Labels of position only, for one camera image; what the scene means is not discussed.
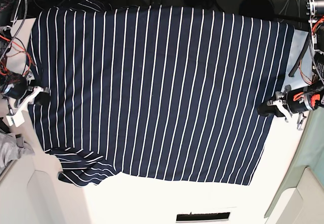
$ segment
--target striped shirt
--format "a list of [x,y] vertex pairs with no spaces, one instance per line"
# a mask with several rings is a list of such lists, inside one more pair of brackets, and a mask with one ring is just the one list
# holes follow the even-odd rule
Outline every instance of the striped shirt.
[[51,89],[49,105],[28,109],[62,164],[59,179],[85,186],[123,172],[250,184],[272,121],[256,108],[282,87],[293,27],[92,3],[43,11],[28,46]]

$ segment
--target light green surface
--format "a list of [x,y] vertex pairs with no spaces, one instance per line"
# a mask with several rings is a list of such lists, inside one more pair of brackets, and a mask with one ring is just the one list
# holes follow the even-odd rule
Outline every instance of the light green surface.
[[310,167],[315,176],[324,185],[324,109],[319,108],[309,114],[303,136],[295,156],[277,193],[275,194],[265,218],[272,213],[280,195],[289,188],[295,188],[303,175],[304,169]]

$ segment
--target gray cloth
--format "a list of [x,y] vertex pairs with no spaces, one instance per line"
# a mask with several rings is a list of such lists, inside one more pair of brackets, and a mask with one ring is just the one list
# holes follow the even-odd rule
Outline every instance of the gray cloth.
[[12,161],[24,155],[34,155],[32,147],[24,142],[23,137],[0,132],[0,173]]

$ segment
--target shirt sleeve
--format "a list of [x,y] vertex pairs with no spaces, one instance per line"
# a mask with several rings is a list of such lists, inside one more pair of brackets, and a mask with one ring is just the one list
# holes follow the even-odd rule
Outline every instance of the shirt sleeve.
[[85,150],[73,152],[73,149],[68,148],[52,149],[49,154],[55,155],[62,165],[63,172],[59,173],[59,180],[78,187],[91,182],[98,185],[105,178],[118,174],[103,156],[94,152]]

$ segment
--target navy blue shirt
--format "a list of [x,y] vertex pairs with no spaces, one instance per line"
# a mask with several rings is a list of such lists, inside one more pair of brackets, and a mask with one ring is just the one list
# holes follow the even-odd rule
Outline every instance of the navy blue shirt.
[[192,8],[51,8],[28,51],[51,89],[29,113],[59,179],[85,186],[120,172],[248,185],[281,90],[294,28]]

